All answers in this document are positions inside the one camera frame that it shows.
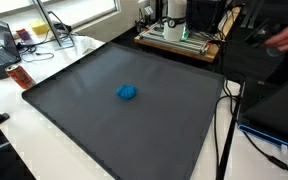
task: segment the white wall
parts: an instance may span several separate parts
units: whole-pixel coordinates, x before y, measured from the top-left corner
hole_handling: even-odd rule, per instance
[[[82,25],[74,31],[104,42],[123,34],[135,26],[135,20],[138,19],[138,0],[119,0],[119,5],[119,12]]]

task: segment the gray mat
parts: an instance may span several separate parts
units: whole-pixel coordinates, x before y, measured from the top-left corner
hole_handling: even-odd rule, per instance
[[[179,180],[191,176],[222,83],[218,74],[107,43],[22,96],[116,179]],[[116,96],[122,84],[137,95]]]

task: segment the laptop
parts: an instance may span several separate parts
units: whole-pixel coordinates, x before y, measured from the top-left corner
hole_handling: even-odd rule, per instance
[[[21,60],[15,41],[7,23],[0,21],[0,65]]]
[[[288,147],[288,82],[243,113],[238,129],[278,147]]]

